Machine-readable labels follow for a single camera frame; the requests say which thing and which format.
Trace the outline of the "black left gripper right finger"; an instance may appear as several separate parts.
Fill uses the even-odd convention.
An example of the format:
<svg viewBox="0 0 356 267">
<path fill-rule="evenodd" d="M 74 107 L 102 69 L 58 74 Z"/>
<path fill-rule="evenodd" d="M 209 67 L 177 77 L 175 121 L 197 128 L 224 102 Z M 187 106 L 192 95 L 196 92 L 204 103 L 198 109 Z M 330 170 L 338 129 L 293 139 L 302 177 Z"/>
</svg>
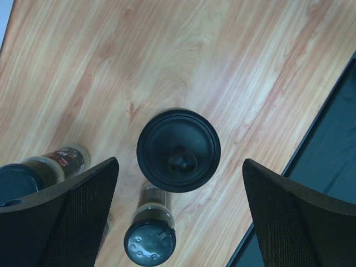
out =
<svg viewBox="0 0 356 267">
<path fill-rule="evenodd" d="M 355 205 L 252 159 L 244 187 L 265 266 L 355 266 Z"/>
</svg>

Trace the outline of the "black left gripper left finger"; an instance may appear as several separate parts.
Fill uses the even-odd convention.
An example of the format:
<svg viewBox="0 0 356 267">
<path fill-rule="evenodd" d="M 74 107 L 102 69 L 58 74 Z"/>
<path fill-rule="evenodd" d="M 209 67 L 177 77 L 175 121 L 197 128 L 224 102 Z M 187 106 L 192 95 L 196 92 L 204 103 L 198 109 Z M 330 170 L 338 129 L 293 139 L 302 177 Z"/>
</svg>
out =
<svg viewBox="0 0 356 267">
<path fill-rule="evenodd" d="M 1 205 L 1 266 L 94 266 L 118 172 L 110 157 Z"/>
</svg>

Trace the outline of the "black-knob lid glass jar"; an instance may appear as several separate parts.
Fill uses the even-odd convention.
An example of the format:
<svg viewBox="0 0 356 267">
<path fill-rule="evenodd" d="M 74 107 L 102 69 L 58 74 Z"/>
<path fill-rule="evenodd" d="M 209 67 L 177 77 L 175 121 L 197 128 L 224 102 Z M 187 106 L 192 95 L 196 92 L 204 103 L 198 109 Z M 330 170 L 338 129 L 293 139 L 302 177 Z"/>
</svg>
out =
<svg viewBox="0 0 356 267">
<path fill-rule="evenodd" d="M 168 192 L 183 193 L 202 187 L 213 177 L 221 145 L 206 118 L 185 108 L 169 108 L 145 125 L 136 156 L 150 183 Z"/>
</svg>

